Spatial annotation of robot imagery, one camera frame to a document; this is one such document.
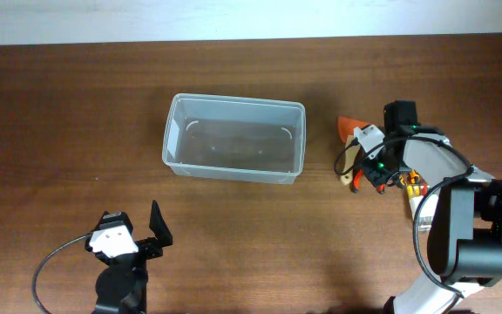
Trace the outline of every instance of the white wall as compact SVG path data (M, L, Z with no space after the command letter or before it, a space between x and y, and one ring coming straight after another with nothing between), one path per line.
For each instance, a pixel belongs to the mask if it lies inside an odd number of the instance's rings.
M0 0L0 44L502 32L502 0Z

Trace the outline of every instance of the wood grain surface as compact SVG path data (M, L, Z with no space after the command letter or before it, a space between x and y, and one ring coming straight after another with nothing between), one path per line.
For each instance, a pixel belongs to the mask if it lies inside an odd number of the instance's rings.
M175 175L161 152L178 92L303 103L302 174L288 186ZM149 236L153 199L174 245L148 264L149 313L382 307L420 274L409 209L367 181L353 195L332 163L336 117L381 125L394 99L502 178L502 34L0 46L0 313L36 313L37 264L104 210ZM39 295L88 313L104 268L76 244ZM460 308L502 313L502 281Z

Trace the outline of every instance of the plastic container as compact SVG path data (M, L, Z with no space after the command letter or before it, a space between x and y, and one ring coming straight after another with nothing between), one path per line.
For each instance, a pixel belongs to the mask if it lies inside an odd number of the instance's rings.
M300 103L178 94L167 117L162 160L176 174L291 184L302 172Z

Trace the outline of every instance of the wooden table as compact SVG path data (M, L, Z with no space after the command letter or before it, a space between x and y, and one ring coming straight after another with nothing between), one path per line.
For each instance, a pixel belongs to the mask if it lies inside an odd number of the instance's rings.
M178 92L303 103L303 173L289 186L175 175L160 157ZM150 236L152 199L174 245L148 264L150 313L381 307L420 274L409 209L367 181L353 195L332 163L336 117L382 125L394 99L502 178L502 35L0 46L0 313L37 312L37 264L104 210ZM88 313L104 268L76 244L39 295ZM502 313L502 282L460 308Z

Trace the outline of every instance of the clear plastic bin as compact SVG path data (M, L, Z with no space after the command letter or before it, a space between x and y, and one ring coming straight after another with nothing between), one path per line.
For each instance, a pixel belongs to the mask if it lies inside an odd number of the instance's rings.
M291 184L302 172L300 103L178 94L167 117L162 160L176 174Z

